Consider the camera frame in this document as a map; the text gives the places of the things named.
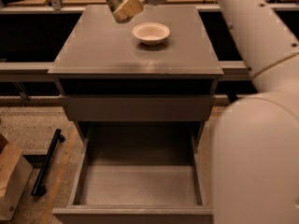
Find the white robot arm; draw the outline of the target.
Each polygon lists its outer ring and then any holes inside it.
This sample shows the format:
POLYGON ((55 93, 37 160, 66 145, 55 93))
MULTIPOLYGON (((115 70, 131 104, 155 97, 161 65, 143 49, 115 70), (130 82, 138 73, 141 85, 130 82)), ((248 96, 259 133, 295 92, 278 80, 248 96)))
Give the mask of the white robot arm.
POLYGON ((299 224, 298 39, 264 0, 217 3, 257 92, 214 127, 214 224, 299 224))

